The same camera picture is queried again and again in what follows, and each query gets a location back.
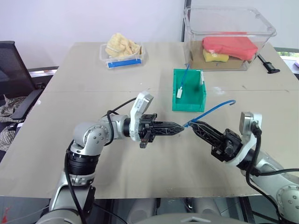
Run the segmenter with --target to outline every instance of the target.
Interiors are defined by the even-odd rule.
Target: clear plastic container
[[[126,57],[111,57],[105,51],[107,44],[100,46],[100,60],[103,61],[107,68],[112,69],[116,67],[128,66],[128,65],[139,65],[142,64],[145,57],[145,48],[142,44],[139,44],[140,51],[133,55]]]
[[[184,21],[184,52],[192,69],[247,70],[268,39],[276,35],[275,28],[254,8],[187,7]],[[221,60],[228,60],[208,60],[219,54],[223,54]]]

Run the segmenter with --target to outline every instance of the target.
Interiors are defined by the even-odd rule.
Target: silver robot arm
[[[256,144],[253,126],[262,124],[260,114],[242,112],[240,120],[240,138],[238,134],[226,129],[220,133],[205,122],[190,123],[197,136],[212,145],[211,154],[230,166],[245,171],[253,159]],[[283,167],[268,154],[260,152],[255,167],[250,173],[251,181],[268,194],[278,207],[279,222],[299,224],[299,177],[289,173],[267,175],[266,172],[282,170]]]
[[[145,148],[156,135],[174,135],[183,131],[184,128],[176,123],[156,122],[157,114],[144,114],[152,99],[146,91],[139,93],[130,113],[131,118],[111,113],[109,118],[106,115],[96,123],[85,122],[75,127],[64,164],[85,217],[93,206],[95,187],[92,183],[105,145],[110,144],[112,139],[130,137],[140,142],[140,148]],[[49,212],[37,224],[81,224],[81,220],[64,170],[51,198]]]

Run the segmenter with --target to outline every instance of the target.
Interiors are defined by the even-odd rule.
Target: chair armrest
[[[31,109],[31,107],[36,103],[37,99],[41,95],[42,90],[33,90],[21,103],[18,109],[11,115],[11,119],[14,120],[24,120]]]

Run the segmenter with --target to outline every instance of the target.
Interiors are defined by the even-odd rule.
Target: white wall
[[[254,7],[276,29],[274,47],[299,49],[299,0],[192,0],[191,6]]]
[[[185,0],[1,0],[0,40],[14,40],[27,68],[60,65],[74,42],[180,41]],[[277,29],[276,47],[299,48],[299,0],[192,0],[251,6]]]

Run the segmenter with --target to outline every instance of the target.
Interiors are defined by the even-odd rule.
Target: table
[[[154,96],[147,112],[157,113],[157,120],[183,124],[198,114],[171,111],[172,71],[184,67],[182,43],[147,43],[144,66],[116,70],[107,70],[98,60],[99,45],[77,43],[70,50],[0,164],[0,195],[52,197],[76,124],[98,120],[140,91]],[[273,75],[258,60],[248,71],[205,72],[206,108],[228,99],[237,103],[203,121],[219,131],[239,133],[242,111],[261,113],[261,150],[293,168],[299,156],[299,82],[274,53],[269,44],[261,53],[281,69]],[[191,129],[157,136],[146,149],[129,138],[115,140],[104,148],[96,170],[96,198],[257,194],[237,168],[212,157],[210,146]]]

